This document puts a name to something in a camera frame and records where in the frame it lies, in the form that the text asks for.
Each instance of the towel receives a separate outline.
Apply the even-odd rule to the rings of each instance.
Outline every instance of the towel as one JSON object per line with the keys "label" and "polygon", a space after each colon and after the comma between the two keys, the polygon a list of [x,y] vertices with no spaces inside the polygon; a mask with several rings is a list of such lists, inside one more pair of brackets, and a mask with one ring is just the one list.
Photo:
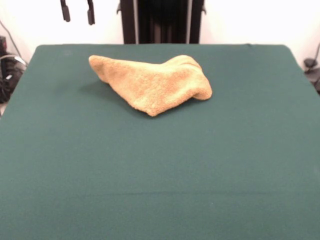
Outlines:
{"label": "towel", "polygon": [[92,55],[89,64],[129,105],[152,117],[190,98],[207,100],[212,96],[201,66],[187,55],[162,64]]}

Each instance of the black bracket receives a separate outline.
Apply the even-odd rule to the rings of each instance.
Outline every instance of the black bracket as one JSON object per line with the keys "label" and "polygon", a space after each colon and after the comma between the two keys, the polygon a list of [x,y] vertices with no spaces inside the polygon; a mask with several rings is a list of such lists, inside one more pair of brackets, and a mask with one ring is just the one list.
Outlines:
{"label": "black bracket", "polygon": [[61,2],[63,20],[65,20],[66,22],[70,22],[70,13],[69,13],[69,8],[66,4],[66,0],[60,0],[60,2]]}
{"label": "black bracket", "polygon": [[95,10],[94,10],[94,3],[92,2],[93,0],[88,0],[88,5],[89,5],[89,9],[88,9],[88,21],[89,24],[95,24]]}
{"label": "black bracket", "polygon": [[116,8],[116,14],[121,11],[121,3],[119,2],[118,7]]}
{"label": "black bracket", "polygon": [[202,12],[204,12],[205,15],[207,15],[207,9],[206,9],[206,6],[205,4],[202,5]]}

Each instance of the black metal frame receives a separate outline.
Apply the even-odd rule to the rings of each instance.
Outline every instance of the black metal frame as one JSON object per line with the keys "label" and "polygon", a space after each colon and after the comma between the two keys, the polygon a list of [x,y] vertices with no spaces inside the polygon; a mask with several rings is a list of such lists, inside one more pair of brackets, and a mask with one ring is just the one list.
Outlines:
{"label": "black metal frame", "polygon": [[125,44],[136,43],[134,0],[120,0],[123,40]]}
{"label": "black metal frame", "polygon": [[[193,0],[189,43],[198,44],[205,0]],[[139,44],[187,43],[188,0],[137,0]],[[123,39],[136,43],[134,0],[120,0]],[[160,29],[160,39],[155,31]]]}

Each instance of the green tablecloth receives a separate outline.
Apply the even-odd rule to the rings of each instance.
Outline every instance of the green tablecloth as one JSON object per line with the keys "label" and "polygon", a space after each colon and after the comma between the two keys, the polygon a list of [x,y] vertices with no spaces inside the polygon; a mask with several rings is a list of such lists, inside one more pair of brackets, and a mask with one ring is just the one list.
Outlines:
{"label": "green tablecloth", "polygon": [[[213,96],[151,118],[93,54],[190,55]],[[40,46],[0,121],[0,240],[319,240],[319,124],[284,46]]]}

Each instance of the black cable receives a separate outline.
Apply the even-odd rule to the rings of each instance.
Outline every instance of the black cable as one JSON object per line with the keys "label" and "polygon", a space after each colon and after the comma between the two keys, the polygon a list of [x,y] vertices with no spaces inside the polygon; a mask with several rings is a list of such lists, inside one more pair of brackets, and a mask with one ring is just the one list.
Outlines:
{"label": "black cable", "polygon": [[315,61],[316,61],[317,58],[318,58],[319,50],[320,50],[320,42],[319,42],[318,48],[316,49],[316,54],[315,54],[315,57],[314,57],[314,60],[315,60]]}
{"label": "black cable", "polygon": [[1,20],[0,20],[0,25],[1,25],[1,26],[4,28],[4,30],[8,33],[9,38],[11,39],[11,42],[12,42],[12,44],[13,44],[16,52],[18,53],[19,57],[21,58],[21,53],[20,53],[19,49],[17,48],[17,45],[16,45],[14,39],[12,38],[11,33],[10,33],[9,30],[5,27],[5,25],[1,22]]}

